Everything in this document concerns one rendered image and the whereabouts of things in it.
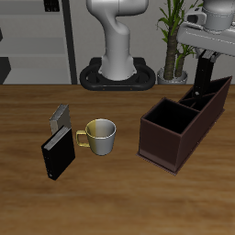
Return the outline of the grey shelf unit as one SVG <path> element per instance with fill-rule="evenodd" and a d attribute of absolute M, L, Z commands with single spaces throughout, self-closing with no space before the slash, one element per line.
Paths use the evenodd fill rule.
<path fill-rule="evenodd" d="M 70 0 L 0 0 L 0 84 L 76 84 Z"/>

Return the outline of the thick black book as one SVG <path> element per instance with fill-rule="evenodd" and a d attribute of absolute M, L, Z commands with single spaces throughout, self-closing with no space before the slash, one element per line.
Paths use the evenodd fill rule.
<path fill-rule="evenodd" d="M 41 145 L 41 150 L 48 177 L 57 180 L 75 159 L 72 129 L 62 126 Z"/>

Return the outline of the thin black book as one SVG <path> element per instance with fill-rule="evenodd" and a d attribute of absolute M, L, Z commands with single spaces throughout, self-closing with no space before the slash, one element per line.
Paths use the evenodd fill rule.
<path fill-rule="evenodd" d="M 196 78 L 193 86 L 193 98 L 201 99 L 210 85 L 214 63 L 210 59 L 199 58 L 196 67 Z"/>

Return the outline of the flat black base plate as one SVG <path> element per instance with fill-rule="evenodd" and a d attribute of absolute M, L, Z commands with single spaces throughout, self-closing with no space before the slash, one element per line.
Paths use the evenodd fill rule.
<path fill-rule="evenodd" d="M 155 85 L 155 72 L 146 65 L 141 57 L 134 57 L 134 66 L 137 70 L 129 79 L 112 81 L 105 78 L 98 71 L 101 67 L 101 58 L 94 57 L 87 67 L 80 73 L 80 83 L 83 88 L 91 91 L 144 91 Z"/>

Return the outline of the green pot plant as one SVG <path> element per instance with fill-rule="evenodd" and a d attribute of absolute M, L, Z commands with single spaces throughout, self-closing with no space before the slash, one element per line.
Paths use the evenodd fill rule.
<path fill-rule="evenodd" d="M 166 0 L 167 10 L 160 8 L 163 14 L 156 27 L 163 34 L 166 43 L 164 67 L 157 73 L 158 84 L 186 84 L 187 72 L 183 70 L 185 58 L 195 56 L 193 46 L 178 43 L 176 36 L 185 16 L 185 0 Z"/>

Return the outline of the dark brown desk caddy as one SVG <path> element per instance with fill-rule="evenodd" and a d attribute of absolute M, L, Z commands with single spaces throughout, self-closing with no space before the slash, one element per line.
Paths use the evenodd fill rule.
<path fill-rule="evenodd" d="M 177 102 L 162 98 L 140 119 L 138 155 L 177 174 L 224 112 L 231 80 L 212 81 L 200 99 L 192 91 Z"/>

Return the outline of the black items on shelf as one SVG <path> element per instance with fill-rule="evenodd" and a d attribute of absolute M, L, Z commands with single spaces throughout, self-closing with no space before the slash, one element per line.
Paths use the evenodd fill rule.
<path fill-rule="evenodd" d="M 59 0 L 43 0 L 44 9 L 46 12 L 59 12 Z"/>

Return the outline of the grey book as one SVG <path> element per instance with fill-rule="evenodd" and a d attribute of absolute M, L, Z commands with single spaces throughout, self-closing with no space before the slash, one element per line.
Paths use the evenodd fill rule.
<path fill-rule="evenodd" d="M 50 118 L 51 134 L 55 134 L 62 126 L 69 129 L 72 125 L 69 106 L 60 104 Z"/>

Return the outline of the white and yellow mug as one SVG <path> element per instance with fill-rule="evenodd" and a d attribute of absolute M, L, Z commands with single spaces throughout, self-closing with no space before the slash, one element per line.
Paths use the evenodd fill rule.
<path fill-rule="evenodd" d="M 116 132 L 117 127 L 111 120 L 94 119 L 86 125 L 85 130 L 76 131 L 76 143 L 80 147 L 90 148 L 96 155 L 104 156 L 112 152 Z M 87 143 L 80 142 L 81 135 L 87 137 Z"/>

